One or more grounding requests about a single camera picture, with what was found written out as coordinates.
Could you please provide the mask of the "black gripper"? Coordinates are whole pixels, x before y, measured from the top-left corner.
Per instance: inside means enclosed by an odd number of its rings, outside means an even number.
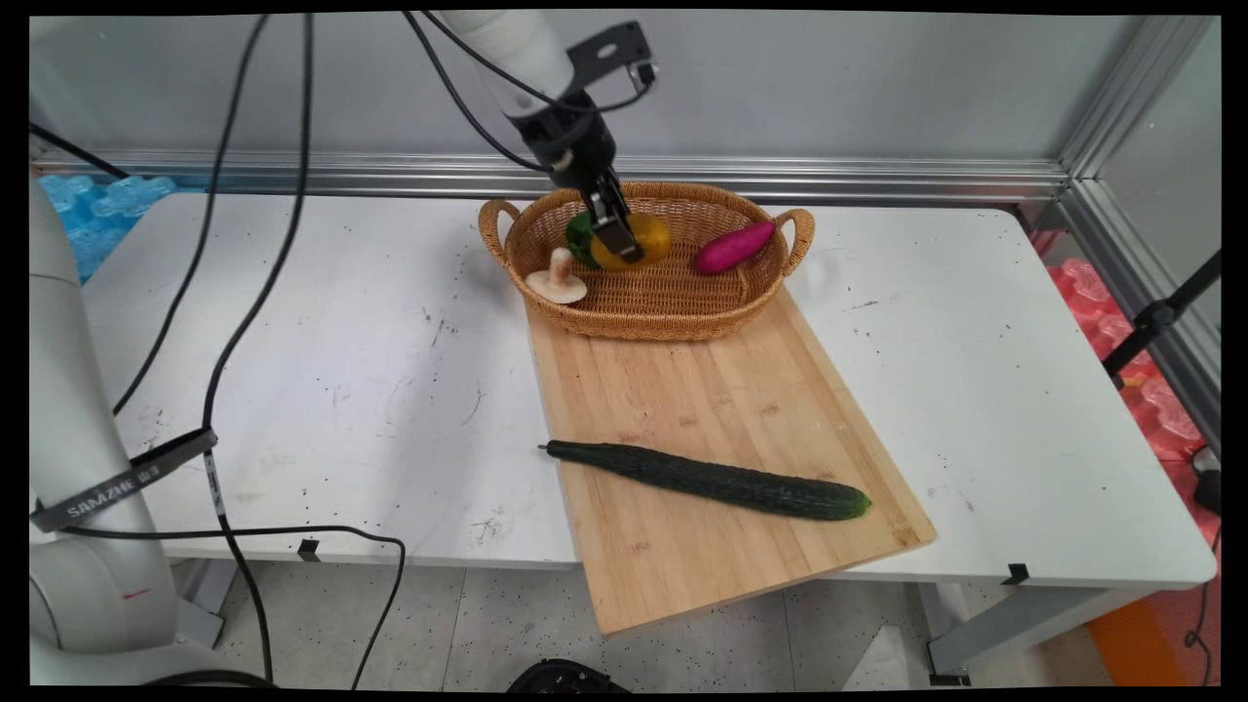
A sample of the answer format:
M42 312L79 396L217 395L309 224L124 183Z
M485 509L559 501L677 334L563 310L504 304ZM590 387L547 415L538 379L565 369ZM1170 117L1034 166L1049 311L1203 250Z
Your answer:
M615 139L597 102L585 90L562 95L557 107L545 105L525 116L508 116L535 162L549 169L559 189L585 191L590 214L590 254L599 267L630 267L644 259L644 249L628 221L630 209L620 179L612 167Z

